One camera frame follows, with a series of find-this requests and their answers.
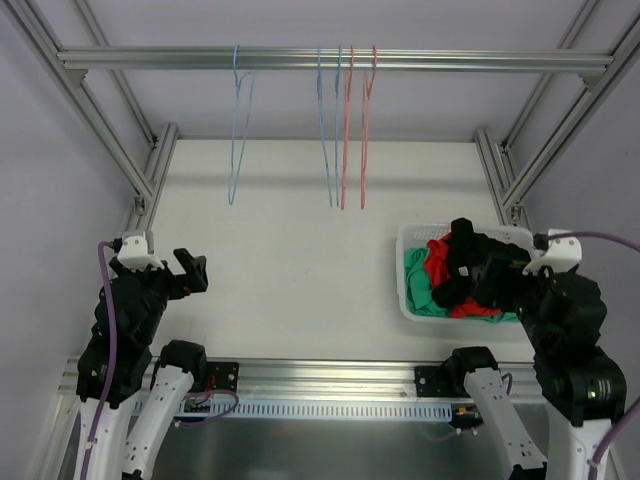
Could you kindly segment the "blue hanger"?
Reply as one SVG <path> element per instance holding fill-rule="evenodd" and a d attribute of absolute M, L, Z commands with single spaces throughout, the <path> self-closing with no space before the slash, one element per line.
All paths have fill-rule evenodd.
<path fill-rule="evenodd" d="M 341 64 L 343 57 L 343 49 L 342 45 L 338 47 L 338 57 L 337 64 L 335 70 L 334 77 L 334 187 L 336 193 L 336 208 L 340 207 L 340 180 L 339 180 L 339 143 L 340 143 L 340 120 L 339 120 L 339 109 L 340 109 L 340 84 L 341 84 Z"/>
<path fill-rule="evenodd" d="M 317 50 L 316 50 L 316 100 L 317 100 L 317 111 L 318 111 L 318 126 L 319 126 L 320 142 L 321 142 L 321 149 L 322 149 L 323 162 L 324 162 L 328 203 L 329 203 L 330 207 L 333 207 L 334 199 L 333 199 L 333 193 L 332 193 L 332 187 L 331 187 L 331 176 L 330 176 L 330 169 L 329 169 L 329 159 L 328 159 L 328 151 L 327 151 L 327 145 L 326 145 L 326 134 L 325 134 L 325 125 L 324 125 L 324 102 L 323 102 L 323 79 L 322 79 L 322 48 L 321 48 L 321 46 L 318 46 Z"/>
<path fill-rule="evenodd" d="M 240 46 L 236 45 L 232 53 L 232 72 L 234 77 L 235 103 L 233 119 L 231 125 L 231 146 L 230 146 L 230 175 L 228 180 L 227 202 L 233 206 L 236 202 L 237 189 L 239 186 L 241 169 L 244 161 L 246 143 L 248 139 L 249 127 L 253 113 L 253 98 L 255 85 L 255 72 L 243 71 L 239 69 Z M 247 87 L 246 112 L 244 120 L 241 121 L 241 104 L 243 101 L 243 87 Z"/>

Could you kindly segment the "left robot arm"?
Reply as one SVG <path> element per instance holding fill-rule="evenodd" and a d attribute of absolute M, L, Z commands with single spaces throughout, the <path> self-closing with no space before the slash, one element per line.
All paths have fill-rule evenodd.
<path fill-rule="evenodd" d="M 167 305 L 208 289 L 207 260 L 185 248 L 173 254 L 183 273 L 147 256 L 140 271 L 117 258 L 115 242 L 98 245 L 103 286 L 91 338 L 77 364 L 81 437 L 77 479 L 147 479 L 174 413 L 207 382 L 204 346 L 172 340 L 158 358 L 150 346 Z"/>

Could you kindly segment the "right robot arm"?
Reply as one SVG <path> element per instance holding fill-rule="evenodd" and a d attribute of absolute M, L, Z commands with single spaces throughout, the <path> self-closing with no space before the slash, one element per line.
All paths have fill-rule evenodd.
<path fill-rule="evenodd" d="M 598 345 L 607 315 L 599 285 L 570 269 L 525 271 L 522 260 L 491 254 L 474 268 L 471 286 L 509 306 L 534 350 L 546 401 L 548 452 L 542 454 L 502 388 L 486 347 L 453 350 L 444 366 L 448 388 L 477 406 L 506 479 L 602 479 L 612 436 L 623 425 L 627 384 Z"/>

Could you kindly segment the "pink hanger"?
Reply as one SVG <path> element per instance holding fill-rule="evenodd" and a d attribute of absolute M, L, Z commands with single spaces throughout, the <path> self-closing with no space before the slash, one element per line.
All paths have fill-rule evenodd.
<path fill-rule="evenodd" d="M 342 164 L 341 164 L 341 181 L 340 181 L 340 209 L 346 207 L 347 193 L 347 170 L 349 158 L 349 135 L 350 135 L 350 108 L 351 108 L 351 91 L 354 70 L 354 47 L 349 48 L 349 67 L 345 74 L 344 81 L 344 102 L 343 102 L 343 135 L 342 135 Z"/>
<path fill-rule="evenodd" d="M 360 160 L 360 208 L 366 207 L 367 198 L 367 166 L 371 116 L 371 97 L 377 74 L 378 50 L 372 46 L 371 71 L 365 71 L 362 75 L 362 113 L 361 113 L 361 160 Z"/>

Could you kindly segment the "red tank top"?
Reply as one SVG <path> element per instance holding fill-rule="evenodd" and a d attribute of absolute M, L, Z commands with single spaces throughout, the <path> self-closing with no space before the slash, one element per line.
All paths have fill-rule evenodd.
<path fill-rule="evenodd" d="M 497 322 L 502 311 L 477 303 L 469 296 L 470 277 L 450 272 L 446 263 L 450 237 L 451 234 L 447 234 L 426 244 L 429 252 L 423 265 L 429 276 L 433 301 L 451 318 L 486 318 Z"/>

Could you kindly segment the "black tank top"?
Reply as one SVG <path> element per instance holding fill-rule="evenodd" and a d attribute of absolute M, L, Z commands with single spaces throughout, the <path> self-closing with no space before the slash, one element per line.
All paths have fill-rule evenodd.
<path fill-rule="evenodd" d="M 446 263 L 454 275 L 469 276 L 469 295 L 472 297 L 472 269 L 484 263 L 492 253 L 502 254 L 513 259 L 530 261 L 526 249 L 513 243 L 504 243 L 486 234 L 477 233 L 473 223 L 466 218 L 453 220 L 450 225 L 451 237 Z"/>

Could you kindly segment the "green tank top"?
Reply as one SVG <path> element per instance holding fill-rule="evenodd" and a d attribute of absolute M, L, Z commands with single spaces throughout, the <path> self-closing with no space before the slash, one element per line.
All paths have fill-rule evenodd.
<path fill-rule="evenodd" d="M 469 277 L 457 277 L 446 264 L 448 247 L 429 241 L 404 254 L 406 303 L 421 317 L 473 319 L 488 323 L 517 322 L 515 313 L 480 305 L 469 295 Z"/>

